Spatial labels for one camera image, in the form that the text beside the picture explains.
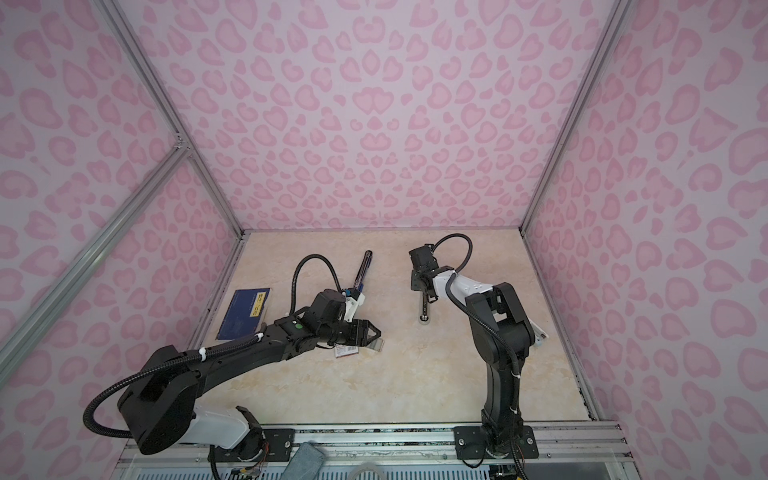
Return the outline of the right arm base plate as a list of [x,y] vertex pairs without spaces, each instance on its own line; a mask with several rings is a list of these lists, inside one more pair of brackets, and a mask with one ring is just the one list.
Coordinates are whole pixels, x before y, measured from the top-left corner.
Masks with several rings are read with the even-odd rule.
[[528,425],[497,435],[480,426],[457,426],[452,432],[459,460],[512,459],[513,453],[521,460],[540,456],[534,430]]

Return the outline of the grey cloth pad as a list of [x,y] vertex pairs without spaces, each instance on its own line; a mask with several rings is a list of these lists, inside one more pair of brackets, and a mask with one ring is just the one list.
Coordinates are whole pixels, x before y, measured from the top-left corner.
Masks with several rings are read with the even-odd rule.
[[313,443],[302,443],[292,456],[281,480],[314,480],[318,478],[326,461],[326,455]]

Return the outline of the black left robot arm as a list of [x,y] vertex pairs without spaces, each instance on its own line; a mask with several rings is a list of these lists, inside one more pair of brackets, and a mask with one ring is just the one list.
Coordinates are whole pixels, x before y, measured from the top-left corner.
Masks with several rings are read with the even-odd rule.
[[256,368],[295,358],[324,343],[372,348],[380,330],[365,319],[346,320],[346,299],[331,289],[312,304],[280,318],[258,333],[211,348],[157,350],[118,401],[131,437],[144,455],[176,444],[207,444],[240,460],[260,459],[267,440],[245,407],[214,412],[196,401],[218,385]]

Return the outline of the blue black stapler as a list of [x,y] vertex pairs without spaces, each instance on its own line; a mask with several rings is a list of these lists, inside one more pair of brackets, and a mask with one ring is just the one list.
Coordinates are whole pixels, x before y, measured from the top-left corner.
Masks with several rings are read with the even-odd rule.
[[371,266],[372,260],[373,251],[366,250],[352,286],[354,295],[359,295],[363,292],[365,276]]

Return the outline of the aluminium front rail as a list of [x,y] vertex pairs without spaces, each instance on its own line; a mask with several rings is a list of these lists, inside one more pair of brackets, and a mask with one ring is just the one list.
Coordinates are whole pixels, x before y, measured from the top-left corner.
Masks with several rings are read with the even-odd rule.
[[[606,421],[534,421],[538,459],[456,457],[453,428],[470,423],[277,424],[326,455],[319,479],[637,479],[640,474],[620,427]],[[217,463],[221,479],[278,479],[288,462]]]

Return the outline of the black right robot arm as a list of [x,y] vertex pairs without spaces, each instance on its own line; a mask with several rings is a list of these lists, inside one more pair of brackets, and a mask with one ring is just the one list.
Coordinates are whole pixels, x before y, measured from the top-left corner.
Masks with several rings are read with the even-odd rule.
[[495,285],[461,274],[460,268],[441,266],[435,244],[409,252],[411,289],[422,293],[425,305],[446,299],[469,320],[474,346],[486,365],[487,393],[481,425],[473,439],[457,439],[462,460],[485,458],[537,458],[533,429],[520,410],[522,370],[536,335],[514,287]]

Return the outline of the dark blue booklet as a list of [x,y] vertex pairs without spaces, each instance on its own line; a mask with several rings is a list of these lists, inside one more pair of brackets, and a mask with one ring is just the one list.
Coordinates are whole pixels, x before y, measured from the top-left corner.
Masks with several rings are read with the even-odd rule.
[[239,289],[232,296],[216,335],[219,341],[255,334],[265,315],[270,288]]

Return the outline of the red white staple box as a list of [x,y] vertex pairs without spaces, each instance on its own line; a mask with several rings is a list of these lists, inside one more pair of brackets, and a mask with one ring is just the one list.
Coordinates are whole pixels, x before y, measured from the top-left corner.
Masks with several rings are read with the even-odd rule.
[[357,346],[336,345],[334,347],[334,354],[337,359],[349,357],[358,353],[359,348]]

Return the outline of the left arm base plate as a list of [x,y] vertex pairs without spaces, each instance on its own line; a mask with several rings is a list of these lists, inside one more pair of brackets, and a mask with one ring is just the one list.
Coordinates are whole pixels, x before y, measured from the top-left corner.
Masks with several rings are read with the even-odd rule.
[[296,431],[288,428],[267,428],[249,433],[232,449],[212,446],[208,460],[215,463],[288,462]]

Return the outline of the silver staple tray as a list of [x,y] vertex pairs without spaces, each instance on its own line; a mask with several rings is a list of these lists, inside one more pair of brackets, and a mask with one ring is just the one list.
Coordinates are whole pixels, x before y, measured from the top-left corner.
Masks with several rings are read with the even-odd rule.
[[371,341],[367,348],[376,352],[380,352],[383,348],[384,340],[382,338],[377,338],[373,341]]

